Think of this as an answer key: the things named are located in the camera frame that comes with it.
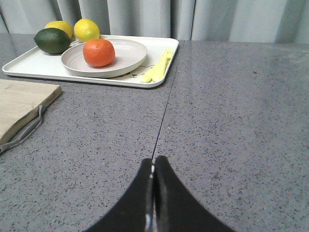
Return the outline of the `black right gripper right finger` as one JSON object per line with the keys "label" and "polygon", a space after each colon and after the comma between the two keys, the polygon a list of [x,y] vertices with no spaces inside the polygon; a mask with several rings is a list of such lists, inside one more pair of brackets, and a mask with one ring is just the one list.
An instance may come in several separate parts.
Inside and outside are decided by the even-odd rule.
{"label": "black right gripper right finger", "polygon": [[209,213],[176,176],[167,157],[154,163],[156,223],[159,232],[232,232]]}

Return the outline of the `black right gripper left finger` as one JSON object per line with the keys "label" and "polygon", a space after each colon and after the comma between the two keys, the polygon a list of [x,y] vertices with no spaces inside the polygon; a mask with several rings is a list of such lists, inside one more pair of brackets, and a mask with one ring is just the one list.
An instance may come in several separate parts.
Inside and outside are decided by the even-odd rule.
{"label": "black right gripper left finger", "polygon": [[151,232],[153,230],[153,163],[143,159],[119,201],[87,232]]}

